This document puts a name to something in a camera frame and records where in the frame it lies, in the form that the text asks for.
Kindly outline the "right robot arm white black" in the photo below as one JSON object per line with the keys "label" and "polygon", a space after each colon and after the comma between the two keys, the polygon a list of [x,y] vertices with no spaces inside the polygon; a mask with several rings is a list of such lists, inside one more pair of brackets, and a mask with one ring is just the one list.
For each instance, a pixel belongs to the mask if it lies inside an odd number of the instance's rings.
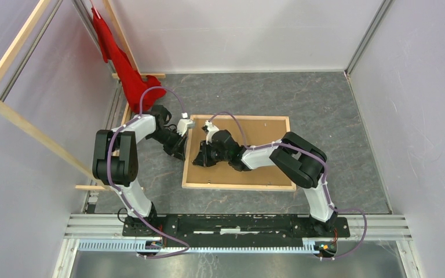
{"label": "right robot arm white black", "polygon": [[292,131],[268,144],[240,145],[229,131],[220,130],[201,141],[192,163],[212,167],[226,162],[236,171],[277,167],[304,191],[313,232],[327,236],[335,228],[337,212],[327,191],[326,160],[324,152]]}

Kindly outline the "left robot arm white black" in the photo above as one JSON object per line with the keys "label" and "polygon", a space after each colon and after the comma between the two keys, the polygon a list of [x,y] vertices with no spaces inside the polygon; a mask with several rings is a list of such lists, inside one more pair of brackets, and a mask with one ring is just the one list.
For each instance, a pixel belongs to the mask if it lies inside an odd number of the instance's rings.
{"label": "left robot arm white black", "polygon": [[171,157],[185,159],[188,131],[195,123],[186,113],[177,124],[170,123],[171,113],[163,105],[136,115],[115,129],[97,131],[94,142],[92,173],[119,196],[127,211],[124,223],[152,236],[159,228],[156,210],[143,192],[138,180],[137,145],[154,139]]}

